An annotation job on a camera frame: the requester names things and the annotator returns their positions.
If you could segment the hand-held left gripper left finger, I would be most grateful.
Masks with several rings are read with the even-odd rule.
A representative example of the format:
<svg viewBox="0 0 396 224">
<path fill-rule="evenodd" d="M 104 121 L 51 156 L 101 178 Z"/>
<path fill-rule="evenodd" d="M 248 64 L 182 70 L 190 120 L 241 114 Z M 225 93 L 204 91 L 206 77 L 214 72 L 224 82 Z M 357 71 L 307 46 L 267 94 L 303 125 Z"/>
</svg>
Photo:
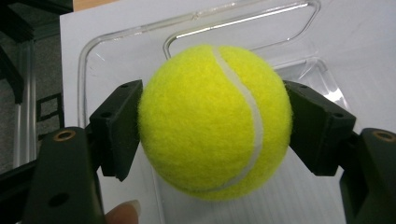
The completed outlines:
<svg viewBox="0 0 396 224">
<path fill-rule="evenodd" d="M 90 124 L 104 176 L 123 181 L 129 174 L 140 137 L 137 108 L 143 91 L 141 80 L 118 86 L 92 113 Z"/>
</svg>

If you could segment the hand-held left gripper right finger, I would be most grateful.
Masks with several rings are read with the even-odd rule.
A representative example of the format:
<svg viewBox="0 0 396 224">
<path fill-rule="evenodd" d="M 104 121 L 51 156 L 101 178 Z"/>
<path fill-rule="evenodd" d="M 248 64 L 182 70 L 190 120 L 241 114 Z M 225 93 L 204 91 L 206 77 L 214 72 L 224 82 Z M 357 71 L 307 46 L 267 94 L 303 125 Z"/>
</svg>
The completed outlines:
<svg viewBox="0 0 396 224">
<path fill-rule="evenodd" d="M 292 108 L 290 147 L 317 176 L 334 176 L 338 147 L 348 139 L 356 117 L 300 83 L 284 81 Z"/>
</svg>

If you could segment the clear plastic tray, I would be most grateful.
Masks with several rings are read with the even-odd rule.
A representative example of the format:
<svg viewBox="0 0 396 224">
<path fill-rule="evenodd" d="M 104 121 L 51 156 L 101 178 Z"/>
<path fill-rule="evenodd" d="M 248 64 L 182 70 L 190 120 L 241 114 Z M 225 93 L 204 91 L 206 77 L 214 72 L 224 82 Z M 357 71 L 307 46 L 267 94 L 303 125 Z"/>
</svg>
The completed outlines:
<svg viewBox="0 0 396 224">
<path fill-rule="evenodd" d="M 119 85 L 149 81 L 162 63 L 199 44 L 231 45 L 264 58 L 286 80 L 301 83 L 347 107 L 316 37 L 328 0 L 225 0 L 177 12 L 144 10 L 141 21 L 90 41 L 80 54 L 78 123 Z M 346 224 L 338 176 L 313 175 L 288 151 L 276 173 L 236 200 L 209 202 L 167 184 L 138 151 L 123 181 L 101 179 L 105 205 L 127 198 L 142 204 L 141 224 Z"/>
</svg>

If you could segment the yellow tennis ball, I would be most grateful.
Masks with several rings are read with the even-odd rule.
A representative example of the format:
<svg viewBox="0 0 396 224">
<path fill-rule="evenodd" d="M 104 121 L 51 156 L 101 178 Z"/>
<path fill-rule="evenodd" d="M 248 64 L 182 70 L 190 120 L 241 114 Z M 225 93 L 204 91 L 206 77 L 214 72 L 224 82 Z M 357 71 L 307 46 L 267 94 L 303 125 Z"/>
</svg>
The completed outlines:
<svg viewBox="0 0 396 224">
<path fill-rule="evenodd" d="M 290 143 L 283 80 L 237 47 L 200 45 L 173 56 L 150 79 L 138 111 L 153 168 L 203 200 L 230 200 L 259 188 Z"/>
</svg>

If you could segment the wooden table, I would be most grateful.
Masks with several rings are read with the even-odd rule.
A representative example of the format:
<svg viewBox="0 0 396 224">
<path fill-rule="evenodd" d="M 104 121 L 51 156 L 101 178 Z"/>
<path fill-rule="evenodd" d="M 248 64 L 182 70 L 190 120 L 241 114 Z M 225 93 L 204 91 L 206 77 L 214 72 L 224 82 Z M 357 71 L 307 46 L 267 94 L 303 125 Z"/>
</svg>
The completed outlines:
<svg viewBox="0 0 396 224">
<path fill-rule="evenodd" d="M 73 9 L 74 11 L 81 11 L 84 9 L 99 7 L 117 1 L 118 0 L 73 0 Z"/>
</svg>

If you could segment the black floor bracket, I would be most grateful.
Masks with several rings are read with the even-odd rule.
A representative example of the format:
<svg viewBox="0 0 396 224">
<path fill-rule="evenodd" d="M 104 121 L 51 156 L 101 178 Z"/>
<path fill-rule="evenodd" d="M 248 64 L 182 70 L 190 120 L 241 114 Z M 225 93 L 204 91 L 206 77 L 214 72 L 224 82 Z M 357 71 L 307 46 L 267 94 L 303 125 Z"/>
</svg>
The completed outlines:
<svg viewBox="0 0 396 224">
<path fill-rule="evenodd" d="M 64 127 L 63 96 L 60 92 L 36 101 L 36 133 L 41 141 L 48 133 Z"/>
</svg>

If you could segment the aluminium floor rail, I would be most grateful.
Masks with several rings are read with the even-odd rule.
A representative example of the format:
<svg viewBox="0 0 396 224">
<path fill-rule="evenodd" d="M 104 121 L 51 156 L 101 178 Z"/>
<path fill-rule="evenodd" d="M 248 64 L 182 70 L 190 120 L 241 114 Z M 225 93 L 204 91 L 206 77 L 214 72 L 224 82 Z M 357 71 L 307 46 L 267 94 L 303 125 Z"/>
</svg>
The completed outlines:
<svg viewBox="0 0 396 224">
<path fill-rule="evenodd" d="M 23 93 L 21 103 L 15 105 L 14 168 L 35 160 L 37 154 L 34 48 L 33 41 L 19 46 L 18 69 L 23 78 Z"/>
</svg>

